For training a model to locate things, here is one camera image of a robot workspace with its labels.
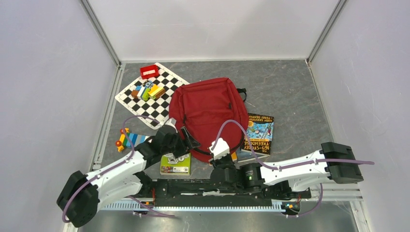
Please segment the red backpack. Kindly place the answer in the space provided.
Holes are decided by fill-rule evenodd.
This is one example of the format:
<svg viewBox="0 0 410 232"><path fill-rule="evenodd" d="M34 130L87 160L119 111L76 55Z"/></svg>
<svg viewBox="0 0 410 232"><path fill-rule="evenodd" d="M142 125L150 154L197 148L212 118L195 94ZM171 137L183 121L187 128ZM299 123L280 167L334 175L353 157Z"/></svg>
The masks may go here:
<svg viewBox="0 0 410 232"><path fill-rule="evenodd" d="M246 97L246 89L237 88L227 77L176 89L169 105L169 117L176 120L176 128L182 139L181 127L185 126L201 144L190 150L194 158L207 163L212 158L209 147L218 136L227 142L230 153L243 144L243 132L249 121L244 104Z"/></svg>

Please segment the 169-storey treehouse book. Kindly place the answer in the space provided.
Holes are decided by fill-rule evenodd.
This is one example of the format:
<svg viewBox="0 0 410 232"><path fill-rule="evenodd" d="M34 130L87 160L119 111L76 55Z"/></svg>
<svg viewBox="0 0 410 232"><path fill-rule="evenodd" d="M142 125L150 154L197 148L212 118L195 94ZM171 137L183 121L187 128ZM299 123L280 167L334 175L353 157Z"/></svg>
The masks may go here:
<svg viewBox="0 0 410 232"><path fill-rule="evenodd" d="M247 135L250 142L246 138L241 146L241 151L251 152L252 145L255 154L271 154L274 117L254 113L248 113L249 121Z"/></svg>

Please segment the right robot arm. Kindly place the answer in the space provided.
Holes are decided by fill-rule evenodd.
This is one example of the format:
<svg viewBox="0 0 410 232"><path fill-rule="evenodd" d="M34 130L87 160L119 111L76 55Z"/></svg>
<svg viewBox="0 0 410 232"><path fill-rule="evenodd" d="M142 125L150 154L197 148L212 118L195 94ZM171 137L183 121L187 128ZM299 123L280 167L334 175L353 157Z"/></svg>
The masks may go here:
<svg viewBox="0 0 410 232"><path fill-rule="evenodd" d="M321 149L308 155L280 162L256 162L235 167L230 155L225 154L227 144L217 145L217 155L211 160L214 167L210 182L214 186L234 193L251 193L264 187L279 186L280 193L292 197L308 187L329 179L337 184L363 181L359 166L365 161L356 160L350 146L326 142Z"/></svg>

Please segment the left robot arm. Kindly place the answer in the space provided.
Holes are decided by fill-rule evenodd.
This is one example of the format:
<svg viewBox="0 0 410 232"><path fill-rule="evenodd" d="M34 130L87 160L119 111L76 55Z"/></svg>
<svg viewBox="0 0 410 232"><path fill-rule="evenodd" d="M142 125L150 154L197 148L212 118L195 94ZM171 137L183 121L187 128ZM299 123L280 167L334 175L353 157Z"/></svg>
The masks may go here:
<svg viewBox="0 0 410 232"><path fill-rule="evenodd" d="M165 125L117 161L87 174L72 173L57 198L63 222L79 228L108 204L135 194L148 196L152 184L136 173L156 164L165 154L178 157L200 145L185 128L177 131Z"/></svg>

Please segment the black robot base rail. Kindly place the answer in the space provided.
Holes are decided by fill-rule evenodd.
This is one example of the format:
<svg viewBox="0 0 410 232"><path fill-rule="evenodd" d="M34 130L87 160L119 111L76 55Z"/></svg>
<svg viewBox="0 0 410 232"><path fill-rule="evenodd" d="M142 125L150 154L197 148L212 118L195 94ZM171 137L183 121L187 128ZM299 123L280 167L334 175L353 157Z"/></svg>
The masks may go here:
<svg viewBox="0 0 410 232"><path fill-rule="evenodd" d="M152 199L155 206L225 207L271 206L272 202L311 199L309 188L292 191L287 182L251 189L218 187L207 179L156 179L144 183L134 194L137 199Z"/></svg>

